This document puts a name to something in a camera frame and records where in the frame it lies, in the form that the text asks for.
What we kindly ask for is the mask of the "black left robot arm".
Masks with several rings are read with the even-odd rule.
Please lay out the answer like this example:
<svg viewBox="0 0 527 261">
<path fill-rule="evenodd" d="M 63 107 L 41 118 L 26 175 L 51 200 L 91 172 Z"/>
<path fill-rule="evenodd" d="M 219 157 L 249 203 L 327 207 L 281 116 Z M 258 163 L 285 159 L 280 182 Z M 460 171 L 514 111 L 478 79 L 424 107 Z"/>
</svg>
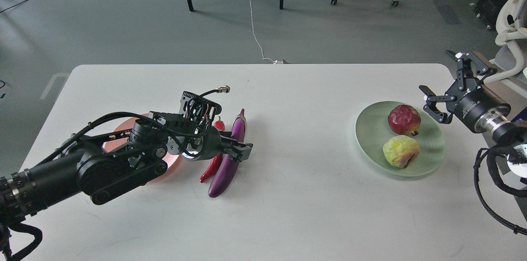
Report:
<svg viewBox="0 0 527 261">
<path fill-rule="evenodd" d="M 40 229 L 24 224 L 52 205 L 80 192 L 92 203 L 105 204 L 164 175 L 167 154 L 205 161 L 223 154 L 238 164 L 253 144 L 244 143 L 247 123 L 242 110 L 231 131 L 213 120 L 221 105 L 206 98 L 228 93 L 229 86 L 197 95 L 184 91 L 178 113 L 150 111 L 106 114 L 73 134 L 60 148 L 30 169 L 1 178 L 1 252 L 20 261 L 42 241 Z"/>
</svg>

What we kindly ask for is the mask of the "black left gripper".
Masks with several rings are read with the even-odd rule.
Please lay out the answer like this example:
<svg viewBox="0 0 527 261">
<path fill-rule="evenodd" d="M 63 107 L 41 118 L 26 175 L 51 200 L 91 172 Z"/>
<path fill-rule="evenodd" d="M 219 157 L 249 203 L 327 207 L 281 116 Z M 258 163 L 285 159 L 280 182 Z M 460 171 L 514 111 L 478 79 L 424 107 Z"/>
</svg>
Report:
<svg viewBox="0 0 527 261">
<path fill-rule="evenodd" d="M 253 144 L 243 143 L 234 138 L 223 136 L 214 126 L 202 137 L 192 140 L 181 156 L 188 161 L 205 161 L 214 158 L 218 154 L 230 155 L 232 161 L 245 161 L 249 158 Z"/>
</svg>

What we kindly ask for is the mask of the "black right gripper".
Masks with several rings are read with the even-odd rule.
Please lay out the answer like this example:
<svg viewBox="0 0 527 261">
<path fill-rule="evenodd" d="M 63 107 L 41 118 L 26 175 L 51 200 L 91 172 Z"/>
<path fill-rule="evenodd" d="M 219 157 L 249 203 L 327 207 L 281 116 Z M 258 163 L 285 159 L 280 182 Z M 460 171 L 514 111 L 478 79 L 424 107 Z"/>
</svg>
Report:
<svg viewBox="0 0 527 261">
<path fill-rule="evenodd" d="M 423 110 L 439 124 L 450 124 L 456 117 L 473 133 L 495 133 L 509 122 L 511 111 L 508 103 L 484 85 L 484 80 L 496 74 L 497 69 L 478 51 L 445 52 L 456 62 L 455 81 L 442 96 L 419 85 L 424 93 Z M 440 111 L 437 103 L 445 103 L 447 113 Z"/>
</svg>

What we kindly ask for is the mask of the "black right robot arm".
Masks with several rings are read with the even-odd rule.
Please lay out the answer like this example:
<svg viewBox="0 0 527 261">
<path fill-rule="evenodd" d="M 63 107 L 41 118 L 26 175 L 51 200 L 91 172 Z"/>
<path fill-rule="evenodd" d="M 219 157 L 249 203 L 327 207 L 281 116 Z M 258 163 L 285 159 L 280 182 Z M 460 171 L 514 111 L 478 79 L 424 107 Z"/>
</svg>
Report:
<svg viewBox="0 0 527 261">
<path fill-rule="evenodd" d="M 476 193 L 486 211 L 501 225 L 514 233 L 526 234 L 526 229 L 516 225 L 493 211 L 484 200 L 479 186 L 479 169 L 483 161 L 493 183 L 500 190 L 519 197 L 526 197 L 526 190 L 507 185 L 499 173 L 497 158 L 505 158 L 512 165 L 526 165 L 526 122 L 510 121 L 511 106 L 489 89 L 484 81 L 497 70 L 490 66 L 476 51 L 447 51 L 456 62 L 456 77 L 443 95 L 436 95 L 426 85 L 419 89 L 424 93 L 423 110 L 439 124 L 450 124 L 458 118 L 471 132 L 488 132 L 494 142 L 491 148 L 481 148 L 473 166 L 473 180 Z"/>
</svg>

